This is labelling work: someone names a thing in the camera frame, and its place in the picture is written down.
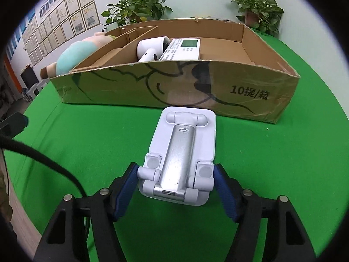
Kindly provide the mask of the potted plant right corner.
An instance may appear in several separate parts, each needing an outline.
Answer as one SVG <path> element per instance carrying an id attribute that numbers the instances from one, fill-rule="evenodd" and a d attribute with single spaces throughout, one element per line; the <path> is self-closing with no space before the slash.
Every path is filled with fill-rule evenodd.
<path id="1" fill-rule="evenodd" d="M 231 0 L 238 6 L 239 21 L 262 34 L 279 36 L 279 26 L 284 14 L 276 0 Z"/>

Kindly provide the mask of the green table cloth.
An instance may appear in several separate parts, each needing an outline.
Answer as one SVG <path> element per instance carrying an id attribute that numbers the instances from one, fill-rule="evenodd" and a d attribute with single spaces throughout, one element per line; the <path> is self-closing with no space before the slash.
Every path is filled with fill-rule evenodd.
<path id="1" fill-rule="evenodd" d="M 259 196 L 287 196 L 320 253 L 348 206 L 348 119 L 322 79 L 281 41 L 263 36 L 299 74 L 278 123 L 217 117 L 215 161 Z M 160 110 L 67 105 L 48 84 L 26 110 L 17 137 L 74 174 L 92 195 L 142 164 Z M 203 206 L 135 192 L 115 228 L 128 261 L 223 261 L 236 225 L 217 192 Z"/>

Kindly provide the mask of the white hair dryer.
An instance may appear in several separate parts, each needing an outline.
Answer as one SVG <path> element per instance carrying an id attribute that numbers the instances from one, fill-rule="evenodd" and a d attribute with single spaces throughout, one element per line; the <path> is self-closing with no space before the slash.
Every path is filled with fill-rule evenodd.
<path id="1" fill-rule="evenodd" d="M 137 45 L 137 58 L 139 63 L 160 60 L 170 44 L 167 36 L 141 40 Z"/>

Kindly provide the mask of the brown cardboard box tray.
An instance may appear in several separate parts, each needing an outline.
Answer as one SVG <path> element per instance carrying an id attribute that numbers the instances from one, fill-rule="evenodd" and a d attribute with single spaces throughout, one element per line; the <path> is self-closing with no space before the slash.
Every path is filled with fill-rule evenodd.
<path id="1" fill-rule="evenodd" d="M 299 74 L 243 24 L 211 19 L 154 20 L 110 31 L 112 41 L 52 78 L 70 104 L 206 108 L 218 115 L 276 123 Z M 198 59 L 139 62 L 139 42 L 197 38 Z"/>

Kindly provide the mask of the white medicine box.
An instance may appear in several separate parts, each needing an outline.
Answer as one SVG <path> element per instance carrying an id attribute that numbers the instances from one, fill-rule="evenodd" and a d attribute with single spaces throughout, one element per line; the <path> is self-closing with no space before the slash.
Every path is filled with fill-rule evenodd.
<path id="1" fill-rule="evenodd" d="M 199 60 L 200 59 L 200 38 L 174 38 L 160 61 L 170 60 Z"/>

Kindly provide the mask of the potted plant left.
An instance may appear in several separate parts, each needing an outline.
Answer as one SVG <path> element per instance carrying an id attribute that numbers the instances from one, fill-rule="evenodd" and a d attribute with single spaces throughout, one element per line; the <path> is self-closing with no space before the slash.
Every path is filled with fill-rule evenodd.
<path id="1" fill-rule="evenodd" d="M 165 0 L 119 0 L 117 3 L 106 5 L 106 10 L 101 12 L 101 16 L 105 18 L 106 25 L 116 23 L 117 26 L 160 20 L 173 12 L 165 2 Z"/>

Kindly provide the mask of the pig plush toy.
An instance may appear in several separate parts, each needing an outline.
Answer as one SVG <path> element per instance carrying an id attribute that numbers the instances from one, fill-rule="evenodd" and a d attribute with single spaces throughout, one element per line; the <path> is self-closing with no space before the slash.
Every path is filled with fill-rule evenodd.
<path id="1" fill-rule="evenodd" d="M 93 36 L 84 38 L 82 41 L 72 43 L 54 62 L 40 70 L 42 79 L 54 78 L 61 74 L 69 73 L 80 62 L 88 58 L 92 53 L 104 45 L 112 42 L 116 36 L 105 35 L 97 32 Z"/>

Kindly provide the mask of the white folding phone stand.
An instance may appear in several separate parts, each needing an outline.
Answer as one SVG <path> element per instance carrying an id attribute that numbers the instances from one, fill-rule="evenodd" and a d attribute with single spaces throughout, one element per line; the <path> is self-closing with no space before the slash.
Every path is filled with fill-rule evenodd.
<path id="1" fill-rule="evenodd" d="M 171 203 L 202 206 L 214 188 L 216 115 L 199 108 L 163 109 L 144 163 L 142 195 Z"/>

